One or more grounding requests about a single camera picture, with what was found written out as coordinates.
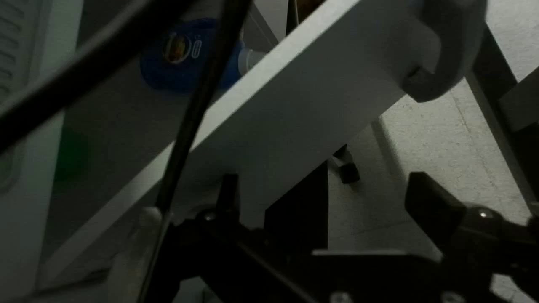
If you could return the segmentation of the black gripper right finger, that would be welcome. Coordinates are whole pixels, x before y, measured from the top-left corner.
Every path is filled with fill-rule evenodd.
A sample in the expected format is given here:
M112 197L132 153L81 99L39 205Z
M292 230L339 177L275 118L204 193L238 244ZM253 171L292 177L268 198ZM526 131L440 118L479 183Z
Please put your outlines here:
M408 177L405 209L442 251L440 294L465 303L508 303L492 291L496 274L539 301L539 225L516 224L501 212L465 203L425 171Z

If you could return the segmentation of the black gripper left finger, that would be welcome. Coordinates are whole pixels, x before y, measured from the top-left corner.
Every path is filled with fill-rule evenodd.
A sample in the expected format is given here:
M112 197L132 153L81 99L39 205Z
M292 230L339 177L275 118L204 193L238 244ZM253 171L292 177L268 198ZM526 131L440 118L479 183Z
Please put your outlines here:
M240 222L238 175L225 175L216 205L177 230L181 281L201 278L225 303L315 303L287 254Z

